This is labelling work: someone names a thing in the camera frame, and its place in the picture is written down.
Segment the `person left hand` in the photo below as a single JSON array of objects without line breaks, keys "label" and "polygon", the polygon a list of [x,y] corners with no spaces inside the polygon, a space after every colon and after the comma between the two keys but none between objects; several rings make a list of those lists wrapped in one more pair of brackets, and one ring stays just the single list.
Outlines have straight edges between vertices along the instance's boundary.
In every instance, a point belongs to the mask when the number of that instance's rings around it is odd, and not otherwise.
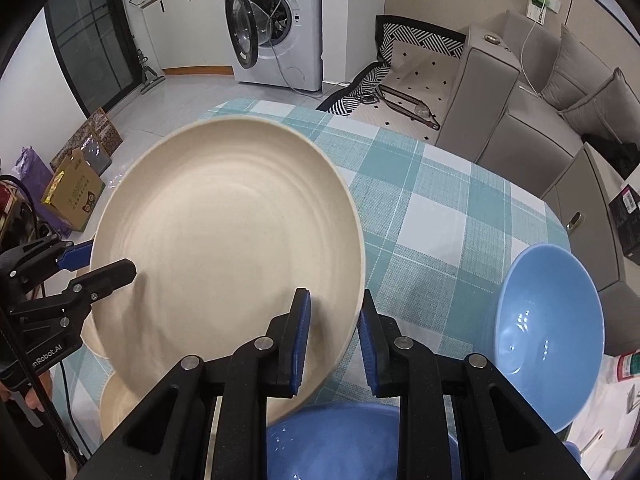
[{"label": "person left hand", "polygon": [[[44,391],[47,393],[48,398],[52,399],[53,386],[52,386],[51,373],[47,370],[46,372],[44,372],[39,376],[39,379],[40,379],[40,384],[42,385],[42,388],[44,389]],[[10,400],[12,393],[13,393],[12,390],[6,388],[6,386],[3,384],[0,384],[0,394],[1,394],[2,401]],[[44,412],[43,404],[40,401],[40,397],[38,396],[38,393],[35,392],[34,388],[31,388],[29,392],[26,394],[25,403],[31,410]]]}]

